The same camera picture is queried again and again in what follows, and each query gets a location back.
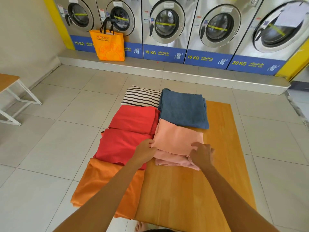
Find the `person's left hand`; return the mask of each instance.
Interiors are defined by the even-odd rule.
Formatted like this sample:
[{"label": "person's left hand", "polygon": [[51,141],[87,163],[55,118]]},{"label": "person's left hand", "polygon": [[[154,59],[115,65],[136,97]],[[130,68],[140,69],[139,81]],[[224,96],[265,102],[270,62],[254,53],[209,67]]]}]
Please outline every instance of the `person's left hand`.
[{"label": "person's left hand", "polygon": [[157,151],[156,147],[151,147],[151,144],[155,141],[152,139],[146,139],[142,141],[135,149],[134,155],[131,160],[138,166],[142,166],[144,163],[152,159]]}]

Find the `washing machine icon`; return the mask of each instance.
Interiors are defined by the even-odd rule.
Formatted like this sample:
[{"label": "washing machine icon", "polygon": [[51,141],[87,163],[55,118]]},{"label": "washing machine icon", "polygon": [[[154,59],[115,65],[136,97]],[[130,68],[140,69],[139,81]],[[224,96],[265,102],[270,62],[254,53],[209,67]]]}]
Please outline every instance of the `washing machine icon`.
[{"label": "washing machine icon", "polygon": [[267,70],[268,70],[268,71],[273,71],[273,70],[275,70],[277,67],[280,67],[280,66],[272,65],[272,66],[269,67]]},{"label": "washing machine icon", "polygon": [[228,59],[222,58],[218,64],[223,65],[226,61],[228,61]]},{"label": "washing machine icon", "polygon": [[139,51],[141,50],[141,48],[135,48],[135,50],[133,51],[134,54],[139,54]]},{"label": "washing machine icon", "polygon": [[175,55],[175,57],[174,57],[174,58],[176,58],[176,59],[180,59],[180,57],[181,57],[182,55],[183,55],[183,54],[177,53],[177,54]]}]

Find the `front-load washer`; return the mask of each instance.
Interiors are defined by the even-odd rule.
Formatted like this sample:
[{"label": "front-load washer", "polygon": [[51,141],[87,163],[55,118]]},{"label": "front-load washer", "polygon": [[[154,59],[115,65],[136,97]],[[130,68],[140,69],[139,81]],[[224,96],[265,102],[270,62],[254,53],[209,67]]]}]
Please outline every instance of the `front-load washer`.
[{"label": "front-load washer", "polygon": [[89,31],[102,24],[95,0],[54,0],[76,50],[94,52]]},{"label": "front-load washer", "polygon": [[185,64],[226,69],[262,0],[199,0]]},{"label": "front-load washer", "polygon": [[144,59],[183,63],[198,0],[142,0]]},{"label": "front-load washer", "polygon": [[275,75],[309,37],[308,0],[264,0],[228,70]]},{"label": "front-load washer", "polygon": [[141,0],[96,1],[102,23],[106,17],[115,19],[114,31],[123,33],[126,57],[143,58]]}]

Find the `black and white striped fabric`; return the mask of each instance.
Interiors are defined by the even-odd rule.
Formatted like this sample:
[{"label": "black and white striped fabric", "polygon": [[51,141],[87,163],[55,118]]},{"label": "black and white striped fabric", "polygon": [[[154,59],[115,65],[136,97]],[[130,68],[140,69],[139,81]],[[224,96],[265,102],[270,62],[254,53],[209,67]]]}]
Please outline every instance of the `black and white striped fabric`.
[{"label": "black and white striped fabric", "polygon": [[140,107],[158,107],[161,91],[131,86],[127,89],[121,105]]}]

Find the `person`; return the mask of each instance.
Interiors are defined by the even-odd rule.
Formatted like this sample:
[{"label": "person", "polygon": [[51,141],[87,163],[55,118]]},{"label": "person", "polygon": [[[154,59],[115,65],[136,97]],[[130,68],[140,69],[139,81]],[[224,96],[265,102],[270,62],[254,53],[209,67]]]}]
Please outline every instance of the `person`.
[{"label": "person", "polygon": [[[144,163],[153,158],[157,150],[151,147],[153,142],[151,139],[142,141],[128,163],[97,194],[64,220],[54,232],[105,232],[134,174]],[[210,183],[231,232],[278,232],[215,169],[212,160],[214,150],[211,146],[199,142],[191,145],[197,147],[197,150],[192,149],[190,158]],[[135,230],[141,232],[146,229],[144,223],[138,222]]]}]

